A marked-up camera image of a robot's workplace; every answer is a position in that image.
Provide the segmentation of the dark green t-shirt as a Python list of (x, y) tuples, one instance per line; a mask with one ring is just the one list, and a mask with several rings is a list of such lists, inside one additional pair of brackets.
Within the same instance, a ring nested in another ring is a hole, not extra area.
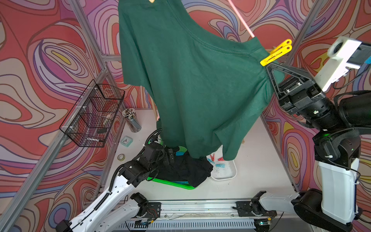
[(235, 159), (274, 95), (259, 40), (213, 35), (181, 1), (120, 1), (118, 17), (124, 82), (154, 100), (165, 144), (195, 159), (220, 148)]

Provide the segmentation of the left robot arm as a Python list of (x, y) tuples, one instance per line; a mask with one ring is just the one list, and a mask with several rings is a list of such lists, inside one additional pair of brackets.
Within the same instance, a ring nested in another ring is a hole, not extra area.
[(78, 216), (62, 220), (57, 232), (111, 232), (119, 224), (147, 212), (148, 201), (135, 188), (143, 181), (152, 181), (150, 174), (174, 160), (175, 151), (167, 149), (159, 135), (162, 129), (152, 132), (142, 150), (132, 160), (120, 165), (109, 186)]

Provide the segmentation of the light blue plastic clothespin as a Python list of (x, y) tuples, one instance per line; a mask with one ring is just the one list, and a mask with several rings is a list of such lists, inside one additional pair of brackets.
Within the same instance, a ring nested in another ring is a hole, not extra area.
[(218, 168), (225, 168), (226, 167), (225, 164), (223, 164), (223, 163), (218, 163), (215, 166), (218, 167)]

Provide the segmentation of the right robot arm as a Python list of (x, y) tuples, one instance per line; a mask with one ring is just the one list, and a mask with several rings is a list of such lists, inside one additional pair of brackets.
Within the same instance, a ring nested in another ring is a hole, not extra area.
[(346, 92), (330, 100), (311, 75), (296, 67), (271, 63), (266, 70), (282, 109), (305, 118), (316, 128), (315, 160), (322, 188), (301, 191), (289, 212), (330, 232), (349, 232), (363, 210), (357, 206), (357, 184), (362, 135), (371, 132), (371, 93)]

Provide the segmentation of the yellow plastic clothespin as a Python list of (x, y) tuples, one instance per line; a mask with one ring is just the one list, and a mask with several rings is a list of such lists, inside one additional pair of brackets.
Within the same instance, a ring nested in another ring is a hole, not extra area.
[(287, 39), (283, 41), (279, 46), (277, 46), (275, 49), (273, 49), (269, 56), (264, 58), (260, 61), (261, 66), (265, 67), (269, 65), (270, 63), (276, 61), (278, 58), (281, 58), (282, 56), (286, 55), (292, 50), (292, 40)]

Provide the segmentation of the pink hanger of green shirt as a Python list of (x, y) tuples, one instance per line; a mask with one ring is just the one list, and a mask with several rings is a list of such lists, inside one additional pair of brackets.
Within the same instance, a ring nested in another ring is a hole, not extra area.
[(246, 31), (249, 33), (250, 37), (251, 38), (255, 38), (255, 35), (253, 34), (252, 30), (250, 29), (250, 27), (247, 25), (247, 23), (245, 22), (245, 20), (243, 19), (241, 13), (239, 12), (239, 10), (237, 9), (237, 7), (235, 6), (235, 4), (233, 3), (232, 0), (228, 0), (229, 4), (231, 5), (233, 11), (235, 12), (235, 14), (237, 15), (237, 17), (239, 18), (241, 24), (245, 27)]

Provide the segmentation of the black t-shirt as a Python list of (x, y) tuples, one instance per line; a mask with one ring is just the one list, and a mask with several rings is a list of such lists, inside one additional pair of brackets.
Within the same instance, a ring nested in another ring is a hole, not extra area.
[(172, 158), (168, 165), (160, 161), (160, 167), (152, 172), (149, 178), (169, 182), (186, 182), (196, 188), (211, 176), (213, 165), (206, 157), (194, 159), (185, 147), (165, 148)]

